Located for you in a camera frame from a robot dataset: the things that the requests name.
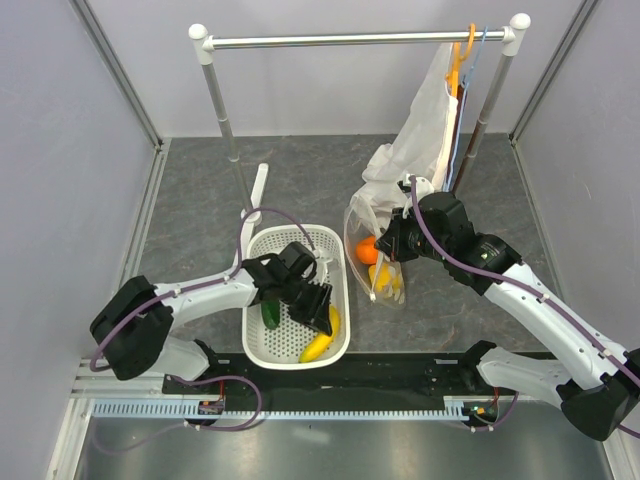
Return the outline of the yellow banana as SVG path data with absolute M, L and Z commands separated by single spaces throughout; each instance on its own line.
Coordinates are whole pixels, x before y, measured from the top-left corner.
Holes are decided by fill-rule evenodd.
M 310 363 L 317 360 L 329 348 L 339 333 L 341 326 L 340 314 L 333 305 L 329 306 L 329 320 L 332 327 L 332 334 L 318 333 L 300 354 L 298 358 L 300 363 Z

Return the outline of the green cucumber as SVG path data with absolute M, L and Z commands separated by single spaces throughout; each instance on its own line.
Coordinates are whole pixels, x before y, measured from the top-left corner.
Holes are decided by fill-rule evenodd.
M 281 321 L 280 302 L 278 300 L 265 301 L 260 304 L 260 307 L 265 328 L 268 330 L 277 329 Z

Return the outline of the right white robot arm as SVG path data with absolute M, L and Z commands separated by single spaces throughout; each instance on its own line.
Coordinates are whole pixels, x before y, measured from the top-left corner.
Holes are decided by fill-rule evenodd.
M 479 233 L 463 203 L 437 192 L 391 211 L 377 249 L 399 263 L 440 262 L 458 283 L 509 313 L 552 354 L 536 360 L 479 341 L 465 354 L 458 381 L 467 392 L 506 388 L 558 408 L 597 441 L 622 428 L 639 403 L 639 352 L 580 318 L 503 239 Z

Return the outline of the clear zip top bag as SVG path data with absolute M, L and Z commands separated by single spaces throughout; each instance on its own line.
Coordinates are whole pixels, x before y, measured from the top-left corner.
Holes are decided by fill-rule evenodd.
M 382 229 L 373 209 L 359 194 L 344 214 L 343 239 L 351 270 L 372 303 L 401 309 L 406 305 L 401 265 L 375 247 Z

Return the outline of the yellow bell pepper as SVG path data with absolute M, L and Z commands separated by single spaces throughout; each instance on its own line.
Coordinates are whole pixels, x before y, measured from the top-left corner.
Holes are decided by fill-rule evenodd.
M 384 297 L 396 295 L 402 289 L 403 282 L 400 272 L 390 264 L 383 263 L 380 268 L 371 265 L 368 274 L 374 291 Z

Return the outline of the orange fruit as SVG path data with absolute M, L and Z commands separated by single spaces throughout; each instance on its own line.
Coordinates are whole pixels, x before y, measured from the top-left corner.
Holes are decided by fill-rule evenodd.
M 377 263 L 379 250 L 375 247 L 376 237 L 371 235 L 357 243 L 355 247 L 356 258 L 364 265 Z

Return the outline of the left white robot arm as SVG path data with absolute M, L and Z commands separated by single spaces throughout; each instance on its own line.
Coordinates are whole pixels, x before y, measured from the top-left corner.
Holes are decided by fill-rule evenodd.
M 187 282 L 154 285 L 143 275 L 134 277 L 90 325 L 98 345 L 90 368 L 110 370 L 120 381 L 147 372 L 168 374 L 198 393 L 211 392 L 220 378 L 212 350 L 201 341 L 174 338 L 172 331 L 217 312 L 277 302 L 294 322 L 332 335 L 332 287 L 324 278 L 333 259 L 325 249 L 311 251 L 294 241 L 279 253 Z

